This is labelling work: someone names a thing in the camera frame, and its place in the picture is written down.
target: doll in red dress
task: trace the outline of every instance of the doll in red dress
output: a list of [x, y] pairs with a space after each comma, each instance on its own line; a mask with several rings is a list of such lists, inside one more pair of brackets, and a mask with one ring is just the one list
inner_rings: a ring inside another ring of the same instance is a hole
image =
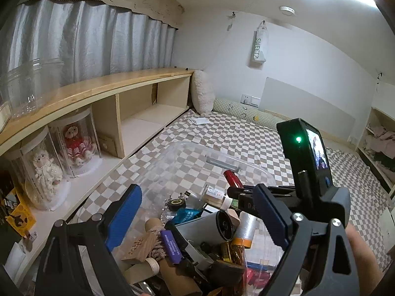
[[89, 136], [82, 136], [77, 125], [68, 125], [65, 129], [64, 141], [68, 157], [75, 165], [81, 166], [92, 158], [97, 145]]

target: hand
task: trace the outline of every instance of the hand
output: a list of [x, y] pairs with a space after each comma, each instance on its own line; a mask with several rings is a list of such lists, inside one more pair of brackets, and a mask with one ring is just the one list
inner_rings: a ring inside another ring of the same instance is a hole
[[359, 289], [361, 296], [368, 296], [376, 288], [383, 273], [378, 267], [376, 256], [365, 243], [354, 225], [349, 223], [346, 227], [346, 235], [350, 241], [352, 253], [354, 254], [359, 277]]

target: mattress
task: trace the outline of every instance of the mattress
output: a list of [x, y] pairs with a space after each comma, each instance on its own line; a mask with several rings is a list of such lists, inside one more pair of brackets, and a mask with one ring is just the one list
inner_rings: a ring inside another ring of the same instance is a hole
[[[189, 122], [194, 117], [199, 116], [192, 110], [187, 111], [127, 159], [88, 197], [72, 221], [86, 221], [97, 212], [103, 213], [139, 175], [145, 173], [151, 161], [175, 141], [195, 142], [259, 165], [273, 174], [277, 185], [294, 184], [290, 162], [284, 157], [277, 131], [223, 113], [212, 112], [210, 124], [200, 126]], [[327, 154], [333, 183], [350, 190], [350, 221], [370, 245], [383, 270], [391, 259], [384, 251], [378, 219], [390, 202], [382, 192], [380, 182], [359, 157], [331, 149], [327, 149]], [[188, 181], [181, 176], [177, 192], [186, 191], [192, 185], [190, 175]]]

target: white wall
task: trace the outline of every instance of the white wall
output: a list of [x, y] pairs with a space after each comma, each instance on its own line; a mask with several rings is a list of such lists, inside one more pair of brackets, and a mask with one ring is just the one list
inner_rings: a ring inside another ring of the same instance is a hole
[[[234, 101], [240, 101], [242, 93], [260, 98], [267, 77], [291, 84], [355, 117], [351, 136], [361, 136], [375, 90], [372, 76], [321, 38], [259, 15], [238, 12], [227, 32], [231, 14], [225, 9], [185, 12], [175, 37], [173, 65], [205, 69], [216, 96]], [[263, 19], [269, 31], [267, 61], [252, 67], [254, 31]]]
[[376, 88], [372, 107], [376, 107], [395, 119], [395, 86], [380, 82]]

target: screw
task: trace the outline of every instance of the screw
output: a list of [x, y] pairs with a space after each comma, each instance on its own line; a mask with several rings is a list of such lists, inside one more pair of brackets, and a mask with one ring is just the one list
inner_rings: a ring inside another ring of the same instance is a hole
[[102, 215], [101, 213], [96, 213], [96, 214], [94, 214], [94, 215], [91, 217], [91, 219], [92, 219], [93, 221], [101, 221], [102, 217], [103, 217], [103, 215]]
[[63, 225], [63, 220], [62, 219], [58, 219], [55, 221], [55, 227], [61, 227]]
[[342, 224], [342, 222], [340, 220], [338, 220], [337, 218], [333, 218], [332, 219], [332, 225], [335, 227], [339, 227]]
[[302, 221], [304, 216], [301, 213], [294, 213], [292, 215], [292, 217], [296, 220], [296, 221]]

